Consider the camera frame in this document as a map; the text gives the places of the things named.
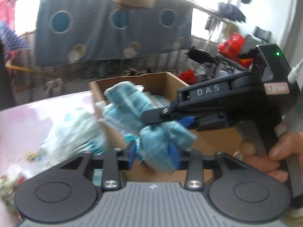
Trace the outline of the right hand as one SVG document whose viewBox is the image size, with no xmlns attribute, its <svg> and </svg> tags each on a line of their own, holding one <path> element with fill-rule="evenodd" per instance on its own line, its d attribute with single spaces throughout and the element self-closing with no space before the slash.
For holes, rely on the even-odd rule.
<svg viewBox="0 0 303 227">
<path fill-rule="evenodd" d="M 267 156 L 258 156 L 253 144 L 243 140 L 239 147 L 242 161 L 254 168 L 268 174 L 280 182 L 288 179 L 288 173 L 280 170 L 280 162 L 291 154 L 297 156 L 300 172 L 302 172 L 303 141 L 301 132 L 284 134 L 277 144 L 272 147 Z"/>
</svg>

